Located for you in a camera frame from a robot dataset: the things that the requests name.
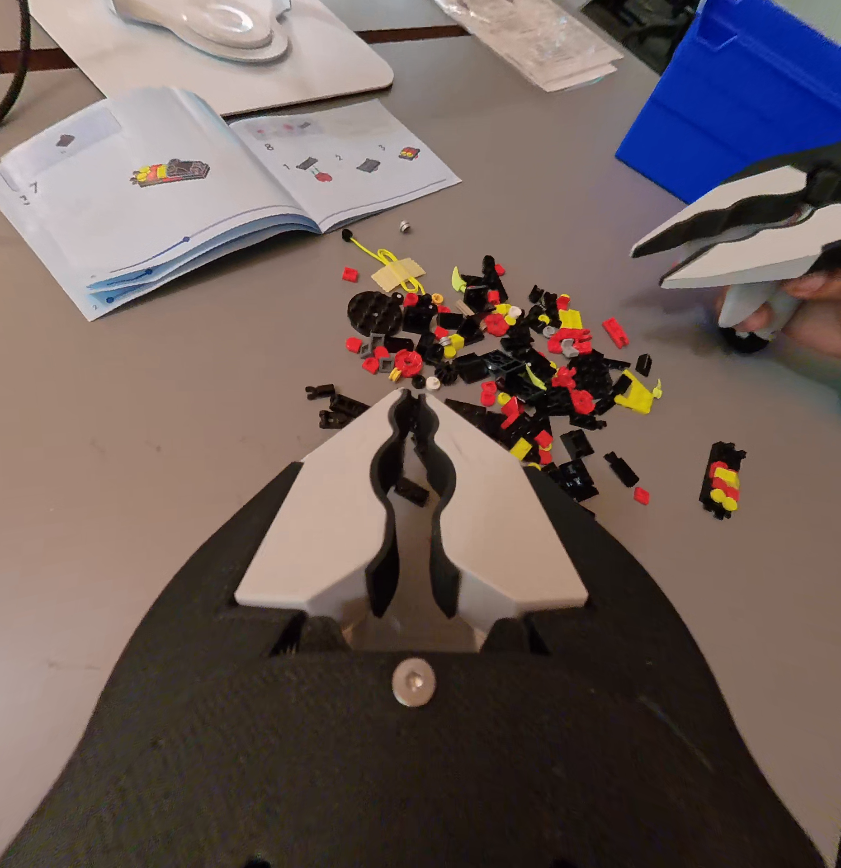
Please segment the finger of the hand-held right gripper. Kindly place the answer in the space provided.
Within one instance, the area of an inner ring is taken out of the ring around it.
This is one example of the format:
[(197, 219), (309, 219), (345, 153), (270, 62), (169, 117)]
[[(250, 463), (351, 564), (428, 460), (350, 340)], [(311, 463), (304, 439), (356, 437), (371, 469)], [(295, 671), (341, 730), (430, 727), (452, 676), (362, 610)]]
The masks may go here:
[(804, 275), (827, 245), (841, 241), (841, 204), (820, 208), (802, 222), (763, 229), (716, 244), (673, 269), (662, 288), (708, 288)]
[(676, 249), (691, 241), (709, 241), (742, 226), (770, 226), (799, 209), (808, 172), (781, 166), (727, 181), (688, 204), (632, 246), (639, 258)]

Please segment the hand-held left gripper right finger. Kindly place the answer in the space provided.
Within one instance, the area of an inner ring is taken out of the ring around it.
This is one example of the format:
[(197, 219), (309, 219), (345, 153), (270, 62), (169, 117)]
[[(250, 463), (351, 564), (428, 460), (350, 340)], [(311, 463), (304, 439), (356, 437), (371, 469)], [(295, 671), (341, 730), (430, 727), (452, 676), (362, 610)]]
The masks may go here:
[(420, 452), (438, 496), (429, 571), (436, 604), (479, 652), (496, 622), (581, 609), (588, 590), (520, 461), (433, 396)]

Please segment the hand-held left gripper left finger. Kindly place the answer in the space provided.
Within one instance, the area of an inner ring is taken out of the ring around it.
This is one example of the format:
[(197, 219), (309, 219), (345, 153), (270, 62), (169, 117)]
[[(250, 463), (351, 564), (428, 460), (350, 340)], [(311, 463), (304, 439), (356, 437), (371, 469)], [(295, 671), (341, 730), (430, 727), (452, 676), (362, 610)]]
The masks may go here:
[(388, 493), (402, 475), (411, 393), (392, 391), (309, 453), (240, 581), (238, 604), (382, 617), (400, 573)]

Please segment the red yellow black lego assembly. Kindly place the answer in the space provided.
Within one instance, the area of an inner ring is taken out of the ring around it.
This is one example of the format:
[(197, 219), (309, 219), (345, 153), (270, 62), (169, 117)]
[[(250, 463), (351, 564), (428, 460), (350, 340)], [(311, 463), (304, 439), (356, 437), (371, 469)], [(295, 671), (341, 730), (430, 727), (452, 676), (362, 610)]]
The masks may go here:
[(717, 520), (730, 518), (739, 508), (740, 470), (746, 456), (731, 442), (717, 441), (710, 447), (698, 499)]

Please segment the pile of lego pieces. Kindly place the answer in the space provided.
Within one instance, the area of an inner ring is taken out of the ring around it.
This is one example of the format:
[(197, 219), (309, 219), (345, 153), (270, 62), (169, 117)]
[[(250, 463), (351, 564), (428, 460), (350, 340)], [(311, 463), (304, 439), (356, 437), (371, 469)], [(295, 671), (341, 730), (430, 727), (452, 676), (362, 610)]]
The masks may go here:
[(597, 496), (587, 433), (605, 428), (612, 409), (630, 410), (613, 400), (625, 371), (651, 389), (649, 377), (593, 347), (569, 294), (533, 286), (526, 301), (510, 298), (505, 268), (490, 255), (480, 275), (454, 268), (454, 299), (428, 292), (412, 259), (372, 255), (383, 266), (373, 276), (378, 289), (347, 305), (354, 334), (345, 345), (361, 367), (417, 393), (477, 386), (476, 403), (445, 404), (574, 501)]

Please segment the lego instruction booklet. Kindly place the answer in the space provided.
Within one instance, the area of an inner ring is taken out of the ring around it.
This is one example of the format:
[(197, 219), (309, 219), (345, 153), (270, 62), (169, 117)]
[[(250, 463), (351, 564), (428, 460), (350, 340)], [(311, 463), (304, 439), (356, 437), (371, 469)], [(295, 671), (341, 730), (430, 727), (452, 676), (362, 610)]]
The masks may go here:
[(378, 100), (226, 121), (174, 87), (106, 98), (0, 160), (0, 211), (89, 322), (222, 256), (460, 183)]

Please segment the yellow wedge lego plate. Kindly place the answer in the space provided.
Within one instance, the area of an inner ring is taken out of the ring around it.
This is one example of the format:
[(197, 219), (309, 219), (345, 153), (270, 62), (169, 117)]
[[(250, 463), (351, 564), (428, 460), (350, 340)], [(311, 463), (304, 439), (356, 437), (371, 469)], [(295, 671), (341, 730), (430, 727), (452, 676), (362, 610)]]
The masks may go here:
[(654, 399), (652, 389), (648, 388), (630, 371), (625, 371), (617, 386), (617, 394), (613, 400), (616, 405), (623, 406), (641, 415), (650, 413)]

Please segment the person's right hand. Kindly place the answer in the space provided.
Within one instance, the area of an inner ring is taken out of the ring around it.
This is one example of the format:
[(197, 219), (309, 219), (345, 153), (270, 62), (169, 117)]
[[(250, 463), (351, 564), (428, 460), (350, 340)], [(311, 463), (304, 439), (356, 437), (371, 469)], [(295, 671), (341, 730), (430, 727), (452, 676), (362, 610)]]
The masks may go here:
[(782, 289), (800, 303), (782, 333), (801, 347), (841, 359), (841, 269), (790, 279)]

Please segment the blue plastic bin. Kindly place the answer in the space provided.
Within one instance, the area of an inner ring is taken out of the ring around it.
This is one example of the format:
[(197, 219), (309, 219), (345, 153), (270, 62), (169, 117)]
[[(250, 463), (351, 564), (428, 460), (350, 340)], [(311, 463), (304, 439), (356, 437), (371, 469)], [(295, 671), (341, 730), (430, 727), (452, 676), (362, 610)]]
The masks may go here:
[(841, 45), (774, 2), (708, 1), (616, 158), (684, 202), (841, 141)]

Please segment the clear plastic bags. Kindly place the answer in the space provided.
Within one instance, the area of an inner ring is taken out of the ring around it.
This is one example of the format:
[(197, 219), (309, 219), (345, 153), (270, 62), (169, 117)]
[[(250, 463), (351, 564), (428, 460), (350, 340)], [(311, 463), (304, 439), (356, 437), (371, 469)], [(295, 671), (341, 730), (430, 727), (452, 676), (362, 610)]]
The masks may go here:
[(548, 93), (610, 75), (623, 55), (552, 1), (437, 1), (524, 78)]

